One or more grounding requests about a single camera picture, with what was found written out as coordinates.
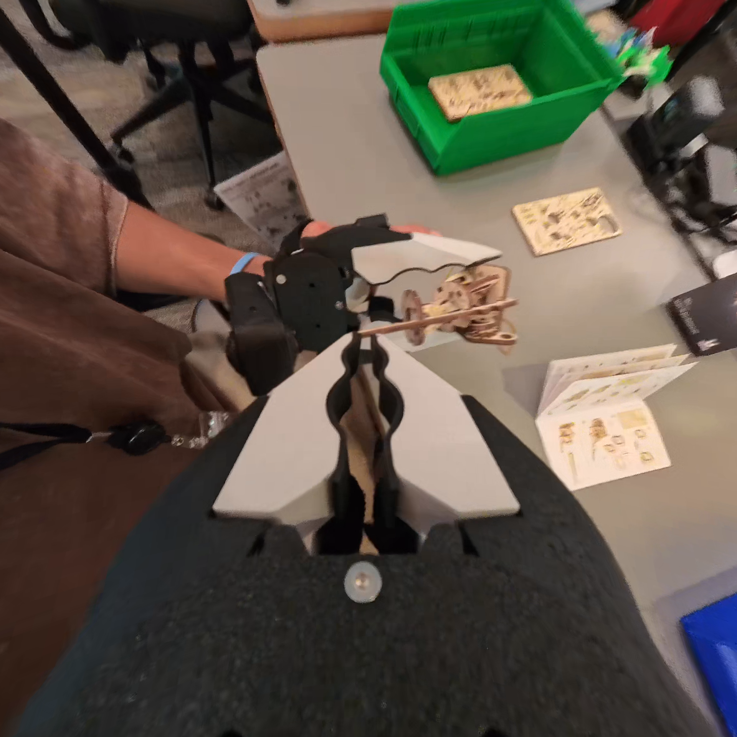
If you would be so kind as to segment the person's left hand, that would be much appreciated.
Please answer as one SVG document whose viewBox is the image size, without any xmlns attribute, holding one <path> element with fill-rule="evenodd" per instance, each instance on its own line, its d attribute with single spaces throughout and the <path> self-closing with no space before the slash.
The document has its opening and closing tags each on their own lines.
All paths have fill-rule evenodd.
<svg viewBox="0 0 737 737">
<path fill-rule="evenodd" d="M 317 237 L 320 235 L 323 235 L 327 233 L 328 231 L 335 229 L 336 226 L 333 226 L 330 223 L 327 223 L 325 221 L 312 221 L 309 222 L 304 229 L 301 232 L 301 238 L 310 238 L 310 237 Z M 390 229 L 396 232 L 401 233 L 422 233 L 427 235 L 434 235 L 434 236 L 440 236 L 441 233 L 437 230 L 434 230 L 432 228 L 428 228 L 425 226 L 420 226 L 416 224 L 412 225 L 403 225 L 403 226 L 390 226 Z"/>
</svg>

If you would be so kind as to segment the black product box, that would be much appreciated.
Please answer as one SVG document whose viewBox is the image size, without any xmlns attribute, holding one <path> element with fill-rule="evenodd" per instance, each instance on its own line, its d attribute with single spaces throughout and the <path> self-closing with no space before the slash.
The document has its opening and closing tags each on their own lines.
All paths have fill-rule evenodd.
<svg viewBox="0 0 737 737">
<path fill-rule="evenodd" d="M 666 311 L 695 357 L 736 348 L 736 274 L 674 297 Z"/>
</svg>

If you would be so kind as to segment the printed paper sheet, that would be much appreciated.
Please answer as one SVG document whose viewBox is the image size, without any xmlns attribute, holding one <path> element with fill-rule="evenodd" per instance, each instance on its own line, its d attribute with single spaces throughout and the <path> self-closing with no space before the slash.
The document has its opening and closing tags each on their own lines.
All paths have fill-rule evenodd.
<svg viewBox="0 0 737 737">
<path fill-rule="evenodd" d="M 214 192 L 269 254 L 307 219 L 299 187 L 285 151 L 218 183 Z"/>
</svg>

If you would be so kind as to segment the blue plastic bin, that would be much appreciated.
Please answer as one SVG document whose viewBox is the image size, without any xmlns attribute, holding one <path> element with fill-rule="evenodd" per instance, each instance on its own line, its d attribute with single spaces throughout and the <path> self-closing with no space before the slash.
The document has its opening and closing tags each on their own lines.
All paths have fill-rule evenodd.
<svg viewBox="0 0 737 737">
<path fill-rule="evenodd" d="M 681 617 L 680 624 L 727 735 L 736 735 L 736 594 Z"/>
</svg>

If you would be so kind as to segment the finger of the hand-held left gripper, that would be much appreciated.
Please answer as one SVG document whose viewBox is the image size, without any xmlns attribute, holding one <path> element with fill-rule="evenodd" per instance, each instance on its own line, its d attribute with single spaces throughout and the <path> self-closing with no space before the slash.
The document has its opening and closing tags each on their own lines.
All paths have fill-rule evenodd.
<svg viewBox="0 0 737 737">
<path fill-rule="evenodd" d="M 407 291 L 407 284 L 402 281 L 384 284 L 381 287 L 371 286 L 362 279 L 355 279 L 345 292 L 346 306 L 357 318 L 354 330 L 359 332 L 373 327 L 386 327 L 405 320 L 402 298 Z M 409 331 L 397 331 L 383 334 L 386 340 L 404 352 L 420 352 L 440 345 L 461 341 L 455 332 L 446 332 L 439 326 L 427 328 L 423 341 L 415 345 L 410 341 Z"/>
<path fill-rule="evenodd" d="M 488 245 L 423 233 L 408 233 L 403 240 L 352 249 L 354 272 L 371 286 L 394 281 L 410 271 L 436 273 L 450 267 L 466 268 L 490 263 L 502 251 Z"/>
</svg>

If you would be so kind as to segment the green plastic bin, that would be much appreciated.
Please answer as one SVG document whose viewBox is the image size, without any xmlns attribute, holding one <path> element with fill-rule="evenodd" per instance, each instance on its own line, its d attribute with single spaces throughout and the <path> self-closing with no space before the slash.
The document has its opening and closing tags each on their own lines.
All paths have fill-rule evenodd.
<svg viewBox="0 0 737 737">
<path fill-rule="evenodd" d="M 506 64 L 529 89 L 530 103 L 459 122 L 445 118 L 428 87 L 431 78 Z M 621 84 L 618 65 L 568 1 L 399 5 L 380 75 L 437 175 L 563 143 Z"/>
</svg>

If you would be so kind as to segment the wooden parts sheet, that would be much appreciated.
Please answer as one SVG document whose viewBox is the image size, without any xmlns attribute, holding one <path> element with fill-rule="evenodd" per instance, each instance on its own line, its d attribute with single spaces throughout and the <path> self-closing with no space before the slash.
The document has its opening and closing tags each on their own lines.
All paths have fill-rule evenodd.
<svg viewBox="0 0 737 737">
<path fill-rule="evenodd" d="M 448 123 L 524 106 L 534 98 L 509 63 L 436 76 L 428 80 L 428 90 Z"/>
<path fill-rule="evenodd" d="M 512 207 L 511 214 L 537 257 L 611 240 L 623 233 L 621 221 L 600 187 L 520 203 Z"/>
</svg>

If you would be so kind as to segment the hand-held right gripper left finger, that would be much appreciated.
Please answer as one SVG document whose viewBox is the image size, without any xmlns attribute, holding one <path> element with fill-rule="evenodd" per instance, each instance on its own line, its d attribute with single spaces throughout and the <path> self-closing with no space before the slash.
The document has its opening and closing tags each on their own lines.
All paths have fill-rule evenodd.
<svg viewBox="0 0 737 737">
<path fill-rule="evenodd" d="M 213 506 L 214 515 L 316 533 L 359 508 L 341 419 L 352 405 L 361 339 L 339 338 L 269 394 Z"/>
</svg>

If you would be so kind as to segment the wooden model assembly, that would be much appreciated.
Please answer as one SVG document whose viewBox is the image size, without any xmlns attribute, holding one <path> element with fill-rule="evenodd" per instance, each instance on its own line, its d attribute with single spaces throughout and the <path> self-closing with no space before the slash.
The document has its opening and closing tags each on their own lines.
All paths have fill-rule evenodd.
<svg viewBox="0 0 737 737">
<path fill-rule="evenodd" d="M 405 290 L 400 314 L 393 321 L 375 316 L 363 324 L 363 339 L 385 337 L 406 352 L 462 340 L 494 345 L 508 353 L 518 334 L 506 312 L 518 304 L 510 296 L 509 268 L 480 264 L 454 273 L 442 281 L 428 301 L 415 290 Z"/>
</svg>

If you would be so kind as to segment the instruction booklet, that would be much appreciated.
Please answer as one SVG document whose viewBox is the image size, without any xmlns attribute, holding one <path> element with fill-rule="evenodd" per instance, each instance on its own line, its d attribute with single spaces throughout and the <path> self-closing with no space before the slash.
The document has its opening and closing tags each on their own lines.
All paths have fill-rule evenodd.
<svg viewBox="0 0 737 737">
<path fill-rule="evenodd" d="M 671 465 L 646 399 L 691 367 L 676 344 L 548 364 L 535 422 L 548 464 L 570 492 Z"/>
</svg>

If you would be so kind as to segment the black electronic equipment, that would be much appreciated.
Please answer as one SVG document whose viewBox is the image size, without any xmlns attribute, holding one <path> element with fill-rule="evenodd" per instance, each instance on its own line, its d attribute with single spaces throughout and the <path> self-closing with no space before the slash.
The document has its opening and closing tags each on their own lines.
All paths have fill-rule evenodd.
<svg viewBox="0 0 737 737">
<path fill-rule="evenodd" d="M 735 224 L 735 150 L 711 142 L 691 147 L 724 111 L 717 80 L 696 75 L 625 134 L 657 197 L 713 234 Z"/>
</svg>

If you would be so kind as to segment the black metal table leg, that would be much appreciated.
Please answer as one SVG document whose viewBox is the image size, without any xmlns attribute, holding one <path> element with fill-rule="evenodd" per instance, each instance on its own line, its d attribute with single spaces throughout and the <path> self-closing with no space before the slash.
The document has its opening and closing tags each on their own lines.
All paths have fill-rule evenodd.
<svg viewBox="0 0 737 737">
<path fill-rule="evenodd" d="M 49 73 L 32 46 L 1 11 L 1 48 L 26 80 L 45 100 L 55 115 L 97 164 L 104 177 L 126 197 L 152 210 L 137 174 L 121 165 L 106 149 L 64 90 Z"/>
</svg>

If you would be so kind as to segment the person's left forearm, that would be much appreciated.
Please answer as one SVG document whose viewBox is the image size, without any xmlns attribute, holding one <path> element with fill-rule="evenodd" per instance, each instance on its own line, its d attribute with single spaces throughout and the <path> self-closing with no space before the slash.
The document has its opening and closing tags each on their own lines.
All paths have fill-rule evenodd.
<svg viewBox="0 0 737 737">
<path fill-rule="evenodd" d="M 130 203 L 114 256 L 119 290 L 224 303 L 226 279 L 244 253 Z"/>
</svg>

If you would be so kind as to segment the light wooden desk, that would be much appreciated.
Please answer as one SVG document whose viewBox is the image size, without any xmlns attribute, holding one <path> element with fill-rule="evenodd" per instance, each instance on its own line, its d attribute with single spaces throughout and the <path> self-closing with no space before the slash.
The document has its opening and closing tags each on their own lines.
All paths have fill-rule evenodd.
<svg viewBox="0 0 737 737">
<path fill-rule="evenodd" d="M 248 1 L 268 43 L 293 43 L 384 33 L 401 1 Z"/>
</svg>

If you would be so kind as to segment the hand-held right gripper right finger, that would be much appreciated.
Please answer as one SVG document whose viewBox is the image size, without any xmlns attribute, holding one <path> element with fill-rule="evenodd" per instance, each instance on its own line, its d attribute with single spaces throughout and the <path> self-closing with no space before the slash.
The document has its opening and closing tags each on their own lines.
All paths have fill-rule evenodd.
<svg viewBox="0 0 737 737">
<path fill-rule="evenodd" d="M 438 524 L 520 511 L 471 413 L 471 398 L 386 336 L 373 336 L 371 345 L 386 423 L 376 456 L 372 533 L 391 545 L 414 545 Z"/>
</svg>

